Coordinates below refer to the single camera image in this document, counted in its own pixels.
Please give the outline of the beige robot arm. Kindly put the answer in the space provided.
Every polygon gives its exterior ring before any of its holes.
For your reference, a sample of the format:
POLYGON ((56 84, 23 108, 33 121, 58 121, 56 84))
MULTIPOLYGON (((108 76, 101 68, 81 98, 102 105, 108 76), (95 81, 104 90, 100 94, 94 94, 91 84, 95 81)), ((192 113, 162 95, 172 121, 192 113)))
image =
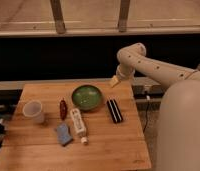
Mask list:
POLYGON ((156 171, 200 171, 200 70, 151 59, 141 43, 117 52, 116 86, 135 72, 166 89, 157 128, 156 171))

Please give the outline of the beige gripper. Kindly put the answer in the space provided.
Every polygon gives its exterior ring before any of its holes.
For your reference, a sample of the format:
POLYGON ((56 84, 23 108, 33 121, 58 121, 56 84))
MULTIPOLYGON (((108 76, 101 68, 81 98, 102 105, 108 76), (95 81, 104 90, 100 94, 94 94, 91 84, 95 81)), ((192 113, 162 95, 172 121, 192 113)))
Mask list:
POLYGON ((133 69, 119 65, 116 70, 116 75, 114 75, 111 78, 109 85, 111 87, 115 87, 120 83, 120 81, 132 79, 133 76, 134 76, 133 69))

